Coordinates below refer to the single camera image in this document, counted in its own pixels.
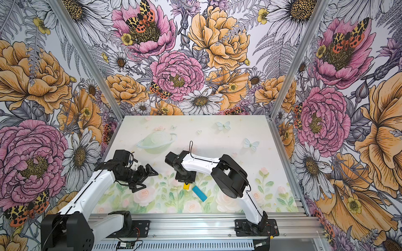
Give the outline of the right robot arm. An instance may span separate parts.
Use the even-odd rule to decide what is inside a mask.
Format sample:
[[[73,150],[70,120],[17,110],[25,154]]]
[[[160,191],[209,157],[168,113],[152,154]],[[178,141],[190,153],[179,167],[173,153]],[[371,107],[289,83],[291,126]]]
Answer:
[[[191,184],[197,173],[207,174],[226,196],[237,200],[246,216],[246,227],[238,229],[238,232],[255,236],[272,233],[267,213],[258,206],[251,193],[246,171],[229,155],[207,158],[193,155],[190,151],[182,151],[180,154],[169,152],[165,163],[176,171],[177,181]]]

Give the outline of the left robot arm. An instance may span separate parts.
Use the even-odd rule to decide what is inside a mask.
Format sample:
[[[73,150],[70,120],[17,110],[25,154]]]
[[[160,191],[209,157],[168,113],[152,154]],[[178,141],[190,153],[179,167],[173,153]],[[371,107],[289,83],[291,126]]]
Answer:
[[[56,214],[41,222],[41,250],[91,251],[103,239],[129,236],[135,230],[129,211],[114,211],[95,223],[91,213],[105,191],[115,183],[135,193],[146,188],[144,181],[157,176],[149,164],[138,163],[127,150],[117,150],[112,159],[99,163],[89,181]]]

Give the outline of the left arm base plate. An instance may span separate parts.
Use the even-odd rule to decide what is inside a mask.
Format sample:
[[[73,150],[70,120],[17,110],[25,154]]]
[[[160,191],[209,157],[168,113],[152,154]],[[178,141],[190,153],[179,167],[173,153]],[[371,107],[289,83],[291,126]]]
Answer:
[[[108,238],[146,238],[148,237],[149,229],[149,220],[130,221],[121,230],[109,235]]]

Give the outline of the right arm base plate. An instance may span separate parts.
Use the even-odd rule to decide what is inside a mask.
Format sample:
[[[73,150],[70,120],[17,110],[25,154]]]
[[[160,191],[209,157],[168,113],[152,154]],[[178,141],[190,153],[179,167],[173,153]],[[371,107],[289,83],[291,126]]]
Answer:
[[[262,219],[258,224],[251,223],[248,220],[236,220],[234,229],[237,237],[277,237],[280,235],[277,222],[274,219]]]

